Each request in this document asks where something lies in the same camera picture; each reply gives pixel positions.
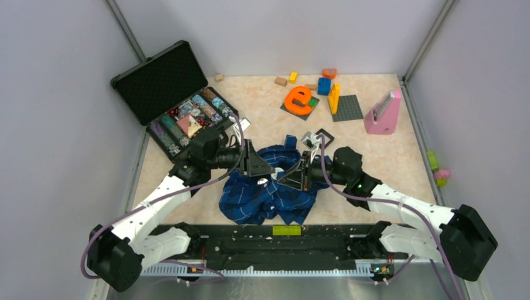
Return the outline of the white badge backing disc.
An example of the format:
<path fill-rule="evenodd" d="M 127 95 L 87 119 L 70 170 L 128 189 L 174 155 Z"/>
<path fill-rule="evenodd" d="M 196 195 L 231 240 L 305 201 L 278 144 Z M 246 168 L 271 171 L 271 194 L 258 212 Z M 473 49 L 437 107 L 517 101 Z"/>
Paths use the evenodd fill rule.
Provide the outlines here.
<path fill-rule="evenodd" d="M 271 179 L 277 181 L 285 175 L 285 170 L 281 167 L 275 167 L 274 172 L 271 174 Z"/>

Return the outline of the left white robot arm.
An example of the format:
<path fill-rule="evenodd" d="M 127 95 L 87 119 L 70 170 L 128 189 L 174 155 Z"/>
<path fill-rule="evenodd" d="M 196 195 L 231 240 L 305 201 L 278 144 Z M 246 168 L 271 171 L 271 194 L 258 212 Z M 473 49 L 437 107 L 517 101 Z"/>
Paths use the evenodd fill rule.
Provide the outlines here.
<path fill-rule="evenodd" d="M 251 140 L 226 147 L 214 128 L 200 130 L 189 142 L 187 156 L 174 163 L 162 183 L 132 211 L 96 226 L 82 254 L 81 270 L 92 271 L 117 292 L 129 289 L 141 272 L 171 256 L 193 258 L 200 251 L 200 241 L 178 227 L 153 235 L 161 221 L 173 209 L 210 184 L 213 169 L 239 171 L 250 177 L 272 174 L 270 166 L 254 150 Z"/>

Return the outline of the blue plaid shirt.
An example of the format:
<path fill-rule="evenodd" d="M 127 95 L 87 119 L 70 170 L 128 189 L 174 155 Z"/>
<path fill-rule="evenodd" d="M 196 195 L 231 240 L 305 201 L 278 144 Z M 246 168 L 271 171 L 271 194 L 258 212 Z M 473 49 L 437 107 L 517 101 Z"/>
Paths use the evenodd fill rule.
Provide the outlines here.
<path fill-rule="evenodd" d="M 271 175 L 243 176 L 238 172 L 229 175 L 219 200 L 220 211 L 236 224 L 261 225 L 276 216 L 285 224 L 302 225 L 316 203 L 318 192 L 327 189 L 326 183 L 315 182 L 308 191 L 298 191 L 277 183 Z"/>

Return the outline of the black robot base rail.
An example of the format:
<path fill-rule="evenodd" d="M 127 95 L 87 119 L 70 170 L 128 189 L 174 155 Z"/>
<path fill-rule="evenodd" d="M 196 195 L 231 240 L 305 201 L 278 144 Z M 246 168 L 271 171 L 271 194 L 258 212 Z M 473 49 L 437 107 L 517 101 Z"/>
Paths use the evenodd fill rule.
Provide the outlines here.
<path fill-rule="evenodd" d="M 390 253 L 371 234 L 379 224 L 305 225 L 300 236 L 273 236 L 273 226 L 188 225 L 187 251 L 143 276 L 373 277 L 391 275 L 406 253 Z"/>

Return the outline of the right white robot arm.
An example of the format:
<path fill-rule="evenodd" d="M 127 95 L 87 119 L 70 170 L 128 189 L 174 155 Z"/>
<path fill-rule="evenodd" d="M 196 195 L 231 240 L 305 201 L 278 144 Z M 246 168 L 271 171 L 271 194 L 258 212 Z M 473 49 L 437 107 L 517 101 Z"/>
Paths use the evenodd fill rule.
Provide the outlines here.
<path fill-rule="evenodd" d="M 382 222 L 367 239 L 367 251 L 375 258 L 387 253 L 413 254 L 448 263 L 461 279 L 479 279 L 498 242 L 473 207 L 426 203 L 368 175 L 362 165 L 362 155 L 350 147 L 335 150 L 331 161 L 306 151 L 277 181 L 299 191 L 308 191 L 317 183 L 343 185 L 340 194 L 353 206 L 399 219 L 397 224 Z"/>

